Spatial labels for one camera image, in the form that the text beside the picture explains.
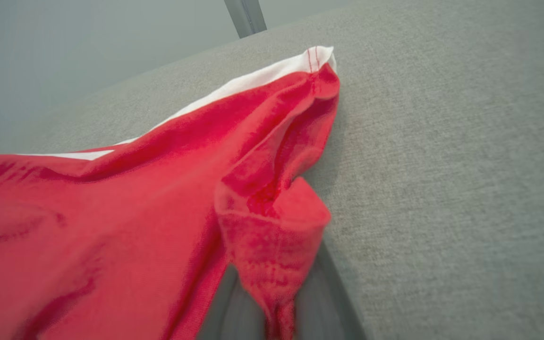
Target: red fabric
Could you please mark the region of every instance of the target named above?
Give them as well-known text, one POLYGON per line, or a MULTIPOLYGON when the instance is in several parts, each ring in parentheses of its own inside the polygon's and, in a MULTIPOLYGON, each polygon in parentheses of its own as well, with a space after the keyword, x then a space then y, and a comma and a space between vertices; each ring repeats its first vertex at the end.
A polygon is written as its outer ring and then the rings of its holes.
POLYGON ((172 119, 94 161, 0 155, 0 339, 193 339, 233 262, 291 339, 330 214, 298 177, 337 109, 329 67, 172 119))

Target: gray upholstery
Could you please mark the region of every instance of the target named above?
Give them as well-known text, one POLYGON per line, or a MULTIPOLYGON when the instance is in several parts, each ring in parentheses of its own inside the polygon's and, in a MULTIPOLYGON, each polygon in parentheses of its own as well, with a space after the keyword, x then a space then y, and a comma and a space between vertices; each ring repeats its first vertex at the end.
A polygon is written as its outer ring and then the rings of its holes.
POLYGON ((334 130, 306 178, 376 339, 544 339, 544 0, 370 0, 134 77, 0 138, 109 145, 225 81, 334 45, 334 130))

